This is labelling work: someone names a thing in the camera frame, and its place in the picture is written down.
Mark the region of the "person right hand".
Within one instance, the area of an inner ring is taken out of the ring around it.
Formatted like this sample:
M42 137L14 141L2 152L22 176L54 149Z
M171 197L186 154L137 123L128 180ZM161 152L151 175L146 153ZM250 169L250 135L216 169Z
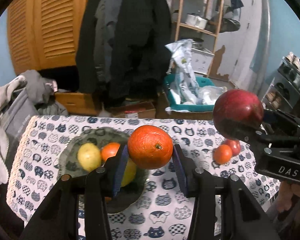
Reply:
M288 211L292 207L292 197L300 197L300 185L283 181L280 184L276 209L279 212Z

